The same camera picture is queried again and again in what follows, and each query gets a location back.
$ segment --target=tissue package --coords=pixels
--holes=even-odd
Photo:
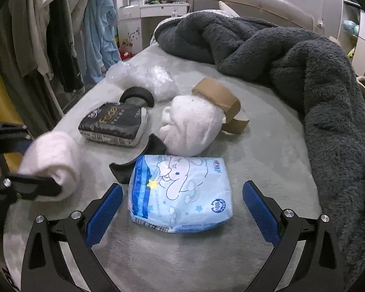
[[[140,156],[129,183],[131,219],[169,233],[200,232],[232,216],[222,158]]]
[[[147,123],[147,109],[131,104],[104,103],[84,117],[79,131],[85,138],[134,147]]]

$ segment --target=yellow star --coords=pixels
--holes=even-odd
[[[158,182],[156,180],[150,180],[147,186],[150,188],[150,190],[158,188]]]

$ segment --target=bed sheet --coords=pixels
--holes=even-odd
[[[201,79],[212,77],[238,96],[250,118],[244,133],[221,132],[201,154],[224,159],[232,188],[234,215],[224,225],[202,233],[157,232],[131,221],[127,211],[127,186],[123,186],[123,204],[101,243],[92,250],[122,292],[244,291],[273,248],[264,241],[242,200],[244,182],[253,180],[265,196],[273,197],[282,208],[292,208],[299,216],[317,218],[320,215],[303,126],[297,113],[268,88],[222,75],[213,65],[168,55],[157,44],[129,63],[144,68],[166,67],[181,94],[189,94]],[[148,135],[157,133],[167,103],[157,103],[149,109],[148,125],[136,148],[91,142],[80,135],[77,127],[82,118],[93,107],[119,100],[122,93],[116,85],[101,81],[55,128],[68,133],[84,154],[79,189],[61,202],[19,201],[10,208],[5,225],[4,255],[18,287],[34,218],[39,214],[49,219],[64,218],[73,210],[83,210],[116,182],[108,165],[132,160],[145,147]],[[68,245],[61,246],[75,283],[87,289]],[[303,243],[299,243],[279,287],[289,283],[302,248]]]

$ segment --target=vanity table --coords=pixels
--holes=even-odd
[[[150,45],[157,25],[172,14],[182,16],[189,11],[185,0],[167,0],[169,3],[146,4],[148,0],[127,0],[127,6],[118,9],[119,50],[132,55]]]
[[[123,51],[136,55],[150,45],[159,22],[171,17],[174,12],[178,16],[185,15],[188,8],[189,4],[186,2],[129,5],[119,8],[120,47]]]

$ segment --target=gray fluffy blanket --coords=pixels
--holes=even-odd
[[[349,288],[365,267],[365,103],[344,51],[301,28],[209,12],[164,23],[155,39],[172,55],[271,86],[304,116],[312,175]]]

